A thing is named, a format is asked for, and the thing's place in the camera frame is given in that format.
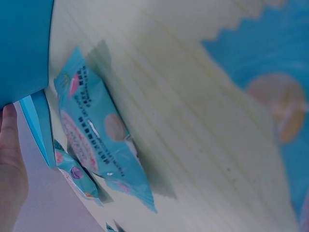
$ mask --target pink wall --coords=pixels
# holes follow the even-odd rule
[[[29,178],[29,196],[14,232],[102,232],[104,231],[58,170],[47,167],[29,127],[16,104],[23,158]]]

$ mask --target biscuit illustration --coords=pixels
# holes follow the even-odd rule
[[[86,197],[93,197],[90,193],[85,192]]]
[[[55,159],[56,163],[61,163],[63,161],[63,156],[60,152],[56,151],[55,152]]]
[[[70,173],[71,173],[71,176],[74,178],[74,179],[80,179],[83,177],[83,172],[82,170],[80,170],[78,167],[74,166],[72,167],[72,169],[70,170]]]
[[[125,127],[117,114],[109,114],[104,119],[104,128],[108,137],[121,142],[126,137]]]
[[[305,118],[305,94],[297,81],[284,73],[265,74],[255,78],[247,92],[273,115],[281,143],[297,135]]]

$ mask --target light wooden table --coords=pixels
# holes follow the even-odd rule
[[[104,208],[81,201],[105,227],[128,232],[294,232],[284,169],[268,113],[237,90],[202,48],[221,28],[281,0],[56,0],[53,78],[79,45],[104,76],[149,176],[158,214],[114,192]]]

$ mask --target hand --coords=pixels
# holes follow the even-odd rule
[[[28,195],[21,156],[17,112],[13,104],[0,112],[0,231],[10,232]]]

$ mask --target teal snack wrapper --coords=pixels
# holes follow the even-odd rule
[[[109,224],[106,223],[107,232],[116,232]]]
[[[273,115],[291,204],[301,232],[309,232],[309,1],[267,7],[260,19],[243,19],[202,44]]]
[[[130,133],[102,79],[87,67],[78,47],[54,84],[63,131],[82,166],[156,212]]]
[[[75,187],[81,196],[87,200],[94,200],[102,205],[98,197],[98,188],[80,164],[63,149],[55,146],[55,158],[58,169],[62,172],[68,183]]]

